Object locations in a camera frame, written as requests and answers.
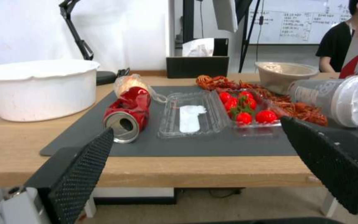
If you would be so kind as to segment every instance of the red tomato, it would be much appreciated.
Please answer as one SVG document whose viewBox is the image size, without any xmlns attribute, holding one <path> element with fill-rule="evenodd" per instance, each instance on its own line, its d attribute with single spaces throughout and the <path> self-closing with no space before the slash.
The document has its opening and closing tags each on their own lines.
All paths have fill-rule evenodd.
<svg viewBox="0 0 358 224">
<path fill-rule="evenodd" d="M 258 123 L 273 123 L 277 120 L 276 114 L 271 110 L 262 110 L 255 117 Z"/>
<path fill-rule="evenodd" d="M 256 101 L 253 98 L 248 99 L 248 105 L 250 106 L 251 109 L 255 110 L 256 109 Z"/>
<path fill-rule="evenodd" d="M 223 104 L 225 104 L 232 96 L 227 92 L 221 92 L 219 94 L 219 98 L 222 101 Z"/>
<path fill-rule="evenodd" d="M 238 97 L 242 97 L 242 96 L 246 96 L 247 99 L 254 99 L 252 93 L 248 91 L 242 91 L 241 93 L 239 93 Z"/>
<path fill-rule="evenodd" d="M 252 122 L 252 116 L 249 113 L 239 113 L 237 115 L 236 121 L 238 122 L 238 126 L 247 125 Z"/>
<path fill-rule="evenodd" d="M 232 108 L 236 108 L 238 104 L 238 100 L 237 98 L 230 98 L 226 103 L 225 103 L 225 109 L 226 111 L 230 111 L 230 109 Z"/>
</svg>

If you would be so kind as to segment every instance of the gray mat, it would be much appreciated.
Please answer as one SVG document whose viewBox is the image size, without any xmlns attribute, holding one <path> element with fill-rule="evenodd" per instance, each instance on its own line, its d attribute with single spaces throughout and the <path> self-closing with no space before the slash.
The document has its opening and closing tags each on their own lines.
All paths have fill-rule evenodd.
<svg viewBox="0 0 358 224">
<path fill-rule="evenodd" d="M 198 92 L 197 86 L 155 86 L 156 92 L 169 95 L 175 92 Z M 102 99 L 94 108 L 72 124 L 40 151 L 51 156 L 63 147 L 83 146 L 103 131 L 105 109 L 116 100 L 114 93 Z M 227 128 L 211 136 L 160 139 L 157 136 L 164 105 L 152 101 L 148 126 L 135 142 L 115 143 L 110 156 L 295 156 L 296 152 L 280 129 L 277 135 L 245 138 Z"/>
</svg>

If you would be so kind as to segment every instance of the wooden table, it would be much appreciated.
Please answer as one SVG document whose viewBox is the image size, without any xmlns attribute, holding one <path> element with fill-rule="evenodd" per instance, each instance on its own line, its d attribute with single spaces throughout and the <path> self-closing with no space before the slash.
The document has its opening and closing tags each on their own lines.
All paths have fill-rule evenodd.
<svg viewBox="0 0 358 224">
<path fill-rule="evenodd" d="M 320 74 L 316 79 L 337 78 Z M 229 79 L 258 81 L 255 74 Z M 195 79 L 145 76 L 155 86 L 194 85 Z M 97 88 L 97 101 L 112 85 Z M 0 187 L 23 184 L 47 159 L 39 151 L 88 110 L 44 122 L 16 123 L 0 119 Z M 99 187 L 269 187 L 320 186 L 298 156 L 109 157 Z"/>
</svg>

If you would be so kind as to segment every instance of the plastic cup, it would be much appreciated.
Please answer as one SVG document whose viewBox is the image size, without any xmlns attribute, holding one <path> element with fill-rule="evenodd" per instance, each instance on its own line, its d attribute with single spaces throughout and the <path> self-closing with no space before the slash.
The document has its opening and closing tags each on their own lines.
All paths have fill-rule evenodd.
<svg viewBox="0 0 358 224">
<path fill-rule="evenodd" d="M 345 127 L 358 127 L 358 75 L 336 80 L 298 80 L 288 88 L 293 102 L 320 107 Z"/>
</svg>

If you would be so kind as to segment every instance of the red can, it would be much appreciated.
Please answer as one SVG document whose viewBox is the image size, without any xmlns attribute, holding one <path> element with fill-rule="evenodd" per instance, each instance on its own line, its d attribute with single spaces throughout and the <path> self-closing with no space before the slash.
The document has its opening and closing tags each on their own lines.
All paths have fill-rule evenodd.
<svg viewBox="0 0 358 224">
<path fill-rule="evenodd" d="M 134 141 L 149 120 L 150 94 L 134 86 L 122 93 L 104 114 L 103 124 L 114 130 L 114 142 Z"/>
</svg>

